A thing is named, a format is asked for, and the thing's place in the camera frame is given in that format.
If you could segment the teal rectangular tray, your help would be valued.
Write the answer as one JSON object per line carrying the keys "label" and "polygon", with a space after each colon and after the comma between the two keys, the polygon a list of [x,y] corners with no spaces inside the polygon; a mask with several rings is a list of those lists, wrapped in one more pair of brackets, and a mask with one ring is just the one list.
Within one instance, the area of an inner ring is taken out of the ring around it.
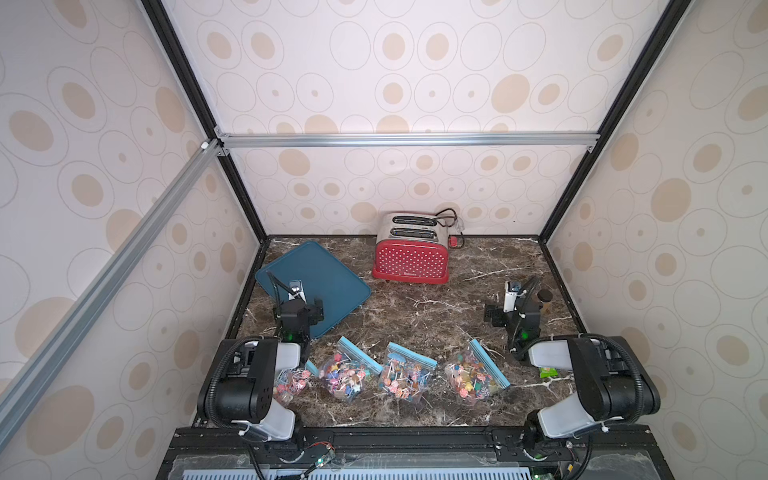
{"label": "teal rectangular tray", "polygon": [[301,244],[256,272],[256,281],[275,300],[267,272],[285,284],[301,281],[309,303],[323,302],[324,320],[310,327],[313,339],[328,333],[371,295],[371,288],[357,274],[315,241]]}

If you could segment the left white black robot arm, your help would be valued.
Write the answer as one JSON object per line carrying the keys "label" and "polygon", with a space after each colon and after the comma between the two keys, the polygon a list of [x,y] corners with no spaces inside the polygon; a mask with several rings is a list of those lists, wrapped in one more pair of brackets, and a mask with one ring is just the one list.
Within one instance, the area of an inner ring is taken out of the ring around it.
{"label": "left white black robot arm", "polygon": [[197,400],[201,419],[255,442],[288,441],[300,420],[288,405],[318,370],[308,359],[323,302],[300,297],[275,306],[276,334],[219,344]]}

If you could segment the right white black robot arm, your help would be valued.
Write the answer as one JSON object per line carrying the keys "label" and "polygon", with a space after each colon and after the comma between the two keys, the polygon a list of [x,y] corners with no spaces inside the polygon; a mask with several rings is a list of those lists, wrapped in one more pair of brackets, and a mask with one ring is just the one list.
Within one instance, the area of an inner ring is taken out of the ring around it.
{"label": "right white black robot arm", "polygon": [[521,445],[531,450],[548,440],[606,431],[657,413],[659,390],[624,337],[541,334],[541,310],[552,293],[539,284],[537,276],[523,284],[507,281],[503,302],[484,311],[486,322],[506,331],[507,351],[516,360],[569,372],[575,382],[573,394],[528,415]]}

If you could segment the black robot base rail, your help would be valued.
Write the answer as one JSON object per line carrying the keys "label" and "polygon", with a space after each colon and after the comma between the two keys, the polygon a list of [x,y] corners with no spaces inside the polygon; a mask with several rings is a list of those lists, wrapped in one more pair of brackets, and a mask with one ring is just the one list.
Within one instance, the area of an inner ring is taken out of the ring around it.
{"label": "black robot base rail", "polygon": [[670,479],[644,425],[533,441],[521,427],[308,428],[304,442],[246,443],[181,428],[159,479]]}

